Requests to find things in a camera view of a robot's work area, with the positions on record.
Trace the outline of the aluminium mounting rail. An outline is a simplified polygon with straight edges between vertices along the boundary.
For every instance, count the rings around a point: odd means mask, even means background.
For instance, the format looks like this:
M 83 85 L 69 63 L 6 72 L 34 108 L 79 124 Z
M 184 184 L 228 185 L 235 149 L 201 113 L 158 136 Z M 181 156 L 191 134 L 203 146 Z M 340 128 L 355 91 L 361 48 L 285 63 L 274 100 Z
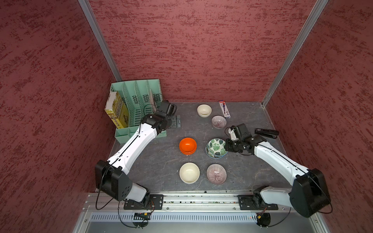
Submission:
M 262 211 L 240 210 L 238 195 L 256 195 L 258 192 L 252 190 L 221 190 L 221 191 L 180 191 L 180 192 L 155 192 L 152 194 L 164 195 L 163 207 L 156 212 L 254 212 Z M 83 212 L 114 212 L 118 208 L 124 210 L 125 201 L 118 202 L 107 194 L 89 193 L 83 205 Z M 294 207 L 288 207 L 277 203 L 278 210 L 266 211 L 286 212 L 291 210 L 297 213 Z M 126 212 L 143 212 L 145 210 L 124 210 Z

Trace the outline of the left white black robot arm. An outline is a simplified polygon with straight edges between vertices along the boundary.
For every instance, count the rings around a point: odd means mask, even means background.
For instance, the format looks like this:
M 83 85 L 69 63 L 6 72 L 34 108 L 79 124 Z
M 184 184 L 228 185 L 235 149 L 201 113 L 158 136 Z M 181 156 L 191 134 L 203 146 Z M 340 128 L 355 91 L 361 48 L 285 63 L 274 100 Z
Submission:
M 162 101 L 155 113 L 142 118 L 135 134 L 107 161 L 95 165 L 95 180 L 98 193 L 105 193 L 122 202 L 132 200 L 147 206 L 150 199 L 148 189 L 132 182 L 128 173 L 147 145 L 172 124 L 177 106 Z

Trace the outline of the small pink striped bowl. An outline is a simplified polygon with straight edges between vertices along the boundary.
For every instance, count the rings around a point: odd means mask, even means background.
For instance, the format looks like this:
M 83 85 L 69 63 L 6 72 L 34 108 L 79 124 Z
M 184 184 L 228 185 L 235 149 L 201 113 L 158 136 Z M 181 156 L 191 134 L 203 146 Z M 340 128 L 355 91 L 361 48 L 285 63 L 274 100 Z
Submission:
M 226 126 L 227 121 L 223 116 L 214 116 L 211 120 L 212 126 L 217 129 L 222 129 Z

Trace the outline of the large pink striped bowl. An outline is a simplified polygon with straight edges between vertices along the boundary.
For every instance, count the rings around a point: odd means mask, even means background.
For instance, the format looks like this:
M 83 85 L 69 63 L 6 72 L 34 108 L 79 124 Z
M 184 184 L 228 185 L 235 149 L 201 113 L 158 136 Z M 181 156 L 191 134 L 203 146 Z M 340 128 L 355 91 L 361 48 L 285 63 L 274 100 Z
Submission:
M 207 178 L 211 183 L 221 185 L 227 179 L 227 172 L 222 165 L 212 164 L 207 168 Z

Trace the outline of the black stapler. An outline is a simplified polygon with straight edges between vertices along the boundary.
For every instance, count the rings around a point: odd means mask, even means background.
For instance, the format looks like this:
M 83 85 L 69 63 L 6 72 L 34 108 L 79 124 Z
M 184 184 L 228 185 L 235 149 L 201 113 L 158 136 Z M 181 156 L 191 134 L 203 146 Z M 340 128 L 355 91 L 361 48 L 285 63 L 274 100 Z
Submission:
M 269 129 L 255 129 L 254 133 L 263 137 L 276 139 L 279 136 L 279 131 Z

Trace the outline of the large orange bowl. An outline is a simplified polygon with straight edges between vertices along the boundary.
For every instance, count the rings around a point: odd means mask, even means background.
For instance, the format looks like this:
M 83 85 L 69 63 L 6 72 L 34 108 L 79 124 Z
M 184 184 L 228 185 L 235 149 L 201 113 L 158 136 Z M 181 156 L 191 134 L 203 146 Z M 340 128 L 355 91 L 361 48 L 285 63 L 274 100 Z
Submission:
M 187 149 L 180 148 L 181 153 L 184 154 L 184 155 L 191 155 L 191 154 L 195 153 L 196 150 L 197 150 L 197 148 L 187 148 Z

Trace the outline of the small cream bowl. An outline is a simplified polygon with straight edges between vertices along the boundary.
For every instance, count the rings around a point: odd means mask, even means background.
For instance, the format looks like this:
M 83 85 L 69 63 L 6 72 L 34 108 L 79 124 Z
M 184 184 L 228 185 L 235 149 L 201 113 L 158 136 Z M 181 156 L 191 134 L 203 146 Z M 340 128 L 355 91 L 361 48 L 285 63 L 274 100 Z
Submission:
M 197 107 L 197 114 L 200 117 L 209 117 L 212 113 L 212 108 L 207 104 L 201 104 Z

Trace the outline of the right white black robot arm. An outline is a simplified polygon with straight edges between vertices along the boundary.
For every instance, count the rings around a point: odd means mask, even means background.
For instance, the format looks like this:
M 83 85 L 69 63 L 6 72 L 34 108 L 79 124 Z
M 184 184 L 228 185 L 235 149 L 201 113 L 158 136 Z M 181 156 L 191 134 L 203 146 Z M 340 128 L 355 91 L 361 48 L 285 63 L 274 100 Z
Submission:
M 255 156 L 278 173 L 291 185 L 291 188 L 263 186 L 253 192 L 252 202 L 256 209 L 270 204 L 287 206 L 303 217 L 320 213 L 323 208 L 331 206 L 331 198 L 324 174 L 318 169 L 302 166 L 291 160 L 261 135 L 253 136 L 245 124 L 227 127 L 225 150 Z

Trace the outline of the grey booklet in organizer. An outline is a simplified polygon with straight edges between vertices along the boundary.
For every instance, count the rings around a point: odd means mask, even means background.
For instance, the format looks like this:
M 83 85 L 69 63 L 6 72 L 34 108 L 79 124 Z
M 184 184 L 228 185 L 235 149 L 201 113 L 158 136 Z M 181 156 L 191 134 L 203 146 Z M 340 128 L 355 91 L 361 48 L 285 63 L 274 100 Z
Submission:
M 149 93 L 150 93 L 149 97 L 150 97 L 150 104 L 152 107 L 152 111 L 153 113 L 155 113 L 158 109 L 158 95 L 156 92 L 154 93 L 152 89 L 150 89 Z

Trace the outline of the small green leaf bowl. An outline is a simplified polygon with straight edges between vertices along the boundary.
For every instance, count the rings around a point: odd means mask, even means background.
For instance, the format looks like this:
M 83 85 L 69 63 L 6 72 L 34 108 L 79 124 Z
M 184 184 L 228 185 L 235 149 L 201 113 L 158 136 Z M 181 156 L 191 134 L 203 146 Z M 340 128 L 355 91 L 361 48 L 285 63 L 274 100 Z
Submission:
M 227 154 L 227 151 L 225 149 L 225 141 L 220 138 L 210 140 L 207 143 L 206 148 L 208 148 L 208 150 L 214 155 Z

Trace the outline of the large green leaf bowl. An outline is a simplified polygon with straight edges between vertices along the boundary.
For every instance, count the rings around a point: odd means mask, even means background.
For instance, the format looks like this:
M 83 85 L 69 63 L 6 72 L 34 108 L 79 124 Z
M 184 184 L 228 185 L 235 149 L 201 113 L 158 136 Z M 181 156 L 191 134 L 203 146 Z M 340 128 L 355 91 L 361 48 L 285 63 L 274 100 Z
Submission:
M 212 154 L 208 148 L 206 148 L 206 154 L 210 157 L 210 158 L 213 158 L 213 159 L 220 159 L 220 158 L 223 158 L 226 154 L 223 154 L 223 155 L 214 155 Z

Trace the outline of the small orange bowl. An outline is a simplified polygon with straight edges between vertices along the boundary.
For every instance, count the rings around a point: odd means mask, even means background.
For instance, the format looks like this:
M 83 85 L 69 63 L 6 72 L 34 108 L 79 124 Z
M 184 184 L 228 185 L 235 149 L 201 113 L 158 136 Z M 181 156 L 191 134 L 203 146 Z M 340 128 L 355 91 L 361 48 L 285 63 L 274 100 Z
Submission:
M 180 141 L 179 148 L 197 148 L 197 143 L 193 138 L 184 138 Z

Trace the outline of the green plastic file organizer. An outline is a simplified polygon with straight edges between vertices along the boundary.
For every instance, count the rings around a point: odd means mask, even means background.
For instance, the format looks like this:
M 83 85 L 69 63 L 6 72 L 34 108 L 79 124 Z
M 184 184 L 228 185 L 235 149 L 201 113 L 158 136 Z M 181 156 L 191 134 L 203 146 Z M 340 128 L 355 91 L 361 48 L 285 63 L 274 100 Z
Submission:
M 157 93 L 159 107 L 163 101 L 163 95 L 158 79 L 124 81 L 111 84 L 110 91 L 119 93 L 129 111 L 129 127 L 115 131 L 115 139 L 118 143 L 126 143 L 135 134 L 141 119 L 147 114 L 153 113 L 149 97 L 150 89 Z

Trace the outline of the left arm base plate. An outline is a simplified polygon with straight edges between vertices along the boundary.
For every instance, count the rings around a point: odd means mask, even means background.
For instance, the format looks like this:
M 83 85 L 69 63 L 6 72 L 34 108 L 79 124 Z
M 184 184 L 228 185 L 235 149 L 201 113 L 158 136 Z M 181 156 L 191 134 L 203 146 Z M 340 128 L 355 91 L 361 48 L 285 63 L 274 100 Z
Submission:
M 163 207 L 164 195 L 162 194 L 149 194 L 146 195 L 141 202 L 134 200 L 126 200 L 124 203 L 124 210 L 161 210 Z

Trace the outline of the aluminium corner post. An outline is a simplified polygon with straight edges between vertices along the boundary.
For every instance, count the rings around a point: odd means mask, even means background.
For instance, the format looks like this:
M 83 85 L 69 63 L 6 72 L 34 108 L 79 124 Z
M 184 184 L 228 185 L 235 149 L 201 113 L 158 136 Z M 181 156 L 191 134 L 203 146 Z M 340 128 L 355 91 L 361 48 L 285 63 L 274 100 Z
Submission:
M 287 70 L 290 68 L 293 60 L 297 56 L 299 50 L 301 49 L 302 45 L 306 41 L 309 33 L 313 29 L 314 25 L 316 24 L 318 18 L 322 14 L 323 10 L 325 9 L 326 5 L 328 4 L 328 0 L 317 0 L 315 2 L 314 7 L 312 8 L 309 16 L 307 17 L 300 33 L 298 34 L 295 42 L 293 43 L 282 67 L 280 68 L 279 72 L 277 73 L 274 81 L 272 82 L 269 90 L 267 91 L 261 105 L 263 108 L 266 108 L 270 99 L 272 98 L 273 94 L 275 93 L 277 87 L 281 83 L 282 79 L 284 78 Z
M 119 72 L 119 69 L 116 65 L 116 62 L 112 56 L 112 53 L 107 45 L 107 42 L 104 38 L 104 35 L 102 33 L 102 30 L 100 29 L 100 26 L 98 24 L 98 21 L 94 15 L 94 12 L 90 6 L 90 3 L 88 0 L 78 0 L 79 2 L 79 5 L 85 15 L 85 18 L 87 19 L 88 21 L 88 24 L 104 54 L 104 57 L 114 75 L 114 78 L 117 82 L 121 82 L 122 81 L 122 77 L 121 77 L 121 74 Z

